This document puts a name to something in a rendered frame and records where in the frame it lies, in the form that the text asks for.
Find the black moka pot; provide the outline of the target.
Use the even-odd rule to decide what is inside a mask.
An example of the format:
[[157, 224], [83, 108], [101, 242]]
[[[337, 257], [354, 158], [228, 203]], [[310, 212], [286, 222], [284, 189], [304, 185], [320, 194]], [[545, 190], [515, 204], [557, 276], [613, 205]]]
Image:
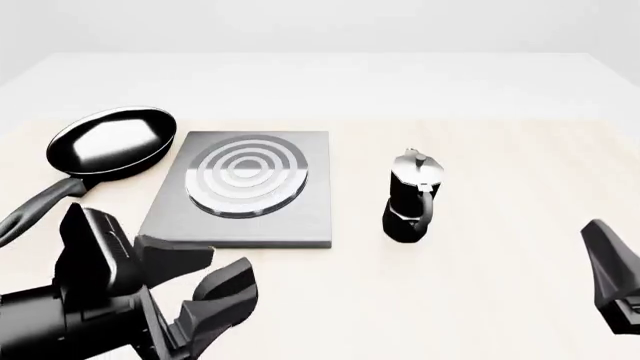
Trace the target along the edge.
[[399, 243], [419, 242], [433, 219], [434, 198], [444, 179], [444, 168], [418, 149], [408, 148], [394, 159], [389, 198], [382, 226]]

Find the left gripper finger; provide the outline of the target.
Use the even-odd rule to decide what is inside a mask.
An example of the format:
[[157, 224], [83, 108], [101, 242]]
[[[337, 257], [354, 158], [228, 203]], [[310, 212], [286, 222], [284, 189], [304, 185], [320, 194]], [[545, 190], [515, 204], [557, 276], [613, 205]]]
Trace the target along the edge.
[[207, 268], [215, 253], [210, 246], [171, 242], [146, 235], [136, 236], [133, 248], [149, 289]]
[[242, 257], [207, 275], [182, 303], [172, 329], [183, 335], [184, 350], [206, 350], [228, 329], [247, 320], [256, 308], [258, 288], [251, 262]]

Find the black frying pan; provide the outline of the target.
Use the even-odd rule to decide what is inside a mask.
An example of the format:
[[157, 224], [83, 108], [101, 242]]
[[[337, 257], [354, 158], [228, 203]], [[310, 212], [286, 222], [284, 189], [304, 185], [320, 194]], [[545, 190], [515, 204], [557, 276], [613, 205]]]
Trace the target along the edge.
[[46, 149], [48, 163], [68, 175], [0, 221], [0, 248], [40, 221], [65, 197], [83, 197], [101, 182], [126, 179], [153, 167], [177, 134], [174, 116], [157, 107], [119, 107], [63, 128]]

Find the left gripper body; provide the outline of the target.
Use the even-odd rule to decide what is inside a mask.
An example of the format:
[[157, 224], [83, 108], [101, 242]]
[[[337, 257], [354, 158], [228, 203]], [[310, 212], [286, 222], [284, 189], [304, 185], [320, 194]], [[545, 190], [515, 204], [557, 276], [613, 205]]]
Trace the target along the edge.
[[119, 297], [119, 332], [141, 360], [199, 360], [195, 347], [195, 324], [191, 307], [200, 302], [183, 301], [180, 315], [168, 323], [149, 288], [142, 285], [134, 293]]

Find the flat stove plate with rings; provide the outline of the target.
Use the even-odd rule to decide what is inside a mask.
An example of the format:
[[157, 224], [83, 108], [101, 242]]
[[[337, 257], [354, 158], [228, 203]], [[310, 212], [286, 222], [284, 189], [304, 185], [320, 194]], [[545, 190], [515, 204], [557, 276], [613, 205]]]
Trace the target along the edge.
[[191, 131], [139, 233], [216, 248], [330, 248], [329, 134]]

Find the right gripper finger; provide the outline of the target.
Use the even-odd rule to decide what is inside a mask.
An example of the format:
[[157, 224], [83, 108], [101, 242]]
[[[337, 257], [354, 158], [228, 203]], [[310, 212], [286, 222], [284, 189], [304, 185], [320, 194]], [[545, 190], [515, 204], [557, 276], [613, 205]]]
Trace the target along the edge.
[[595, 304], [640, 296], [640, 256], [601, 219], [589, 221], [580, 234], [591, 264]]

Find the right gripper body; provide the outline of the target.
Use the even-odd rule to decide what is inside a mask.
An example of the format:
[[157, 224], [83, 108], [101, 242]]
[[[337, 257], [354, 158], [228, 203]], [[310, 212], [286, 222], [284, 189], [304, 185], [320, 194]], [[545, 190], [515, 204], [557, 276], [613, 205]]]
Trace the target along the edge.
[[640, 335], [640, 290], [606, 299], [596, 308], [615, 335]]

